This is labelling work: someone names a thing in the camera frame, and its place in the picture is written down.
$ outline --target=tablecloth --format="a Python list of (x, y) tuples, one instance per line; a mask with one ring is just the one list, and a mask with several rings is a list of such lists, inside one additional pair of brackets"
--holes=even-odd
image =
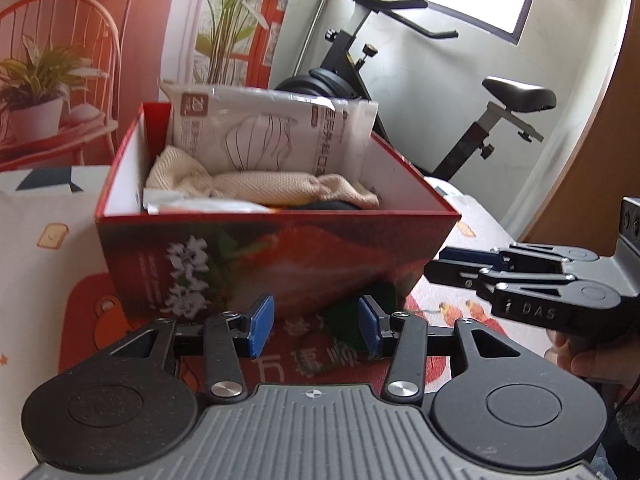
[[(108, 168), (56, 168), (0, 173), (0, 478), (21, 478), (35, 465), (20, 428), (30, 392), (60, 370), (124, 336), (129, 326), (113, 291), (93, 220)], [(448, 194), (462, 213), (446, 244), (489, 249), (511, 239), (473, 198)], [(542, 330), (494, 320), (472, 291), (421, 279), (406, 307), (431, 324), (474, 317), (543, 354)], [(369, 382), (379, 388), (387, 362), (372, 362), (346, 345), (335, 347), (321, 317), (288, 319), (274, 327), (259, 359), (243, 360), (247, 383)], [(428, 359), (430, 391), (450, 378), (446, 358)], [(323, 373), (317, 366), (331, 365)], [(202, 383), (202, 360), (183, 363), (181, 378)]]

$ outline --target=orange chair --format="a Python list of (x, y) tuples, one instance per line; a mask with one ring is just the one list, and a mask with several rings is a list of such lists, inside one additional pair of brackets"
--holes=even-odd
[(84, 165), (82, 151), (101, 139), (110, 160), (114, 157), (118, 127), (120, 41), (118, 27), (110, 13), (95, 0), (22, 0), (0, 12), (0, 59), (24, 60), (22, 38), (30, 36), (40, 48), (73, 46), (92, 66), (109, 74), (108, 78), (88, 82), (88, 91), (75, 91), (71, 107), (87, 103), (104, 114), (104, 121), (80, 134), (64, 134), (20, 144), (12, 135), (8, 114), (0, 117), (0, 171), (25, 166), (46, 165), (48, 160), (71, 155), (74, 165)]

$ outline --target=white bag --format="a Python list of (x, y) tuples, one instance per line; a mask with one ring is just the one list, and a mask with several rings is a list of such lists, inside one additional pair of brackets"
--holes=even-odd
[(229, 86), (163, 82), (161, 89), (173, 105), (168, 144), (210, 174), (292, 171), (360, 179), (377, 103)]

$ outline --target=blue gripper pad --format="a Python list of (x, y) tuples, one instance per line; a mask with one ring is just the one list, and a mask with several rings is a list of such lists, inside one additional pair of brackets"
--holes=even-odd
[(455, 262), (468, 262), (470, 264), (485, 264), (495, 270), (507, 270), (504, 258), (500, 253), (489, 251), (475, 251), (471, 249), (459, 249), (457, 247), (445, 247), (440, 251), (439, 260), (452, 260)]
[(273, 327), (273, 318), (275, 316), (275, 303), (273, 296), (263, 296), (259, 300), (260, 305), (252, 307), (252, 316), (250, 319), (249, 333), (247, 335), (247, 346), (249, 349), (249, 358), (255, 359), (260, 357), (267, 338)]
[(369, 354), (372, 357), (380, 357), (382, 355), (380, 318), (370, 309), (364, 298), (358, 301), (358, 325)]

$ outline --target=cardboard box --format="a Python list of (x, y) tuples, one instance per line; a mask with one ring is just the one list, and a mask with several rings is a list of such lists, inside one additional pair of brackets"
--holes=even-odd
[(169, 104), (143, 105), (95, 212), (130, 322), (242, 312), (265, 292), (275, 297), (277, 317), (308, 314), (378, 280), (393, 281), (404, 298), (460, 219), (377, 136), (361, 183), (380, 197), (381, 210), (150, 216), (142, 192), (170, 112)]

